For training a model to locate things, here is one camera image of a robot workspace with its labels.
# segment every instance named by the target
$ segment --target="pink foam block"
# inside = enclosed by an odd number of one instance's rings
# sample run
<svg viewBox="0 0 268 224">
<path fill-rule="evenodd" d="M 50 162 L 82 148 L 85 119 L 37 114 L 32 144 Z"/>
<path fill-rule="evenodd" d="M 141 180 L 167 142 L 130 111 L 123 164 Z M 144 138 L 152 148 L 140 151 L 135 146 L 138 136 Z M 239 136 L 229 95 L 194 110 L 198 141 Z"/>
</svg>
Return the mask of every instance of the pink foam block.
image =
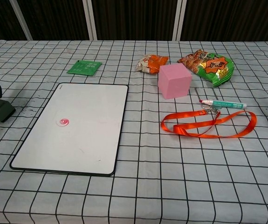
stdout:
<svg viewBox="0 0 268 224">
<path fill-rule="evenodd" d="M 184 97 L 188 94 L 192 75 L 182 64 L 160 66 L 158 89 L 165 99 Z"/>
</svg>

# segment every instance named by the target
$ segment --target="chip bag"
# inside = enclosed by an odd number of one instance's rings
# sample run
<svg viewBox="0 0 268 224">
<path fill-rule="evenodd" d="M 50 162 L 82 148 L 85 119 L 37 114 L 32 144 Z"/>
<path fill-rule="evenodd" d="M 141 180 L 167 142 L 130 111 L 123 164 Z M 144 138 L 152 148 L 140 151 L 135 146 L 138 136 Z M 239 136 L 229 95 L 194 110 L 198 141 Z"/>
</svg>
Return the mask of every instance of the chip bag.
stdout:
<svg viewBox="0 0 268 224">
<path fill-rule="evenodd" d="M 158 55 L 145 55 L 137 64 L 135 71 L 142 71 L 151 74 L 158 73 L 161 65 L 165 65 L 169 57 Z"/>
<path fill-rule="evenodd" d="M 211 81 L 214 87 L 228 81 L 234 70 L 234 63 L 229 58 L 200 49 L 179 59 L 178 62 L 183 63 L 198 76 Z"/>
</svg>

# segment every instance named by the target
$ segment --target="white grid tablecloth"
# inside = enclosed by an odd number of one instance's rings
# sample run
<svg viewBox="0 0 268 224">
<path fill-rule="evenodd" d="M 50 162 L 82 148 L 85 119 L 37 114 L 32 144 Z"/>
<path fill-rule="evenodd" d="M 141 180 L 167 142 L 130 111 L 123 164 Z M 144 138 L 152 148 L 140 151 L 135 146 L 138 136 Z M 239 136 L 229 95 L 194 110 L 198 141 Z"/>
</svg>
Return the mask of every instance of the white grid tablecloth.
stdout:
<svg viewBox="0 0 268 224">
<path fill-rule="evenodd" d="M 134 71 L 145 54 L 176 63 L 198 49 L 232 58 L 231 80 L 212 89 L 193 75 L 187 97 L 165 100 L 157 75 Z M 93 77 L 67 74 L 82 59 L 103 64 Z M 62 82 L 129 85 L 113 176 L 9 167 Z M 268 42 L 0 41 L 0 85 L 2 99 L 16 108 L 0 123 L 0 223 L 268 223 Z M 201 109 L 198 96 L 246 103 L 257 127 L 239 139 L 179 137 L 160 129 L 169 113 Z M 211 133 L 231 135 L 248 121 L 239 116 Z"/>
</svg>

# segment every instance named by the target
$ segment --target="green snack bag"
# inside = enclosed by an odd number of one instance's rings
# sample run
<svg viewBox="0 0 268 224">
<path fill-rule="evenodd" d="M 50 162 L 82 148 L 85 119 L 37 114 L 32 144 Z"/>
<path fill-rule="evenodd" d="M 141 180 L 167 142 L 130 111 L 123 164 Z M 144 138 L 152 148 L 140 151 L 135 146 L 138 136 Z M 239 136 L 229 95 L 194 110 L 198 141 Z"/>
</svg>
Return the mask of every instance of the green snack bag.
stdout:
<svg viewBox="0 0 268 224">
<path fill-rule="evenodd" d="M 96 70 L 101 66 L 101 64 L 102 64 L 101 62 L 77 61 L 73 65 L 73 67 L 70 70 L 68 70 L 68 73 L 93 76 Z"/>
<path fill-rule="evenodd" d="M 229 58 L 200 49 L 179 59 L 178 62 L 183 63 L 198 76 L 211 81 L 214 87 L 228 81 L 234 70 L 234 63 Z"/>
</svg>

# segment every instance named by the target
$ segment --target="whiteboard marker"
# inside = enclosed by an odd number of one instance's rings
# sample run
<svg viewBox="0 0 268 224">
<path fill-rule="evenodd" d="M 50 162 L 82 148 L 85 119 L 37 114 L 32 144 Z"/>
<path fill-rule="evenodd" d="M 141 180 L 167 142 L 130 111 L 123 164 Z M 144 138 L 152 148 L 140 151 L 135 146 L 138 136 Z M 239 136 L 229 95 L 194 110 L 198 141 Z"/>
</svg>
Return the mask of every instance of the whiteboard marker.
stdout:
<svg viewBox="0 0 268 224">
<path fill-rule="evenodd" d="M 216 107 L 227 107 L 227 108 L 235 108 L 235 109 L 246 109 L 247 105 L 243 103 L 235 103 L 235 102 L 226 102 L 226 101 L 218 101 L 218 100 L 199 100 L 200 103 L 216 106 Z"/>
</svg>

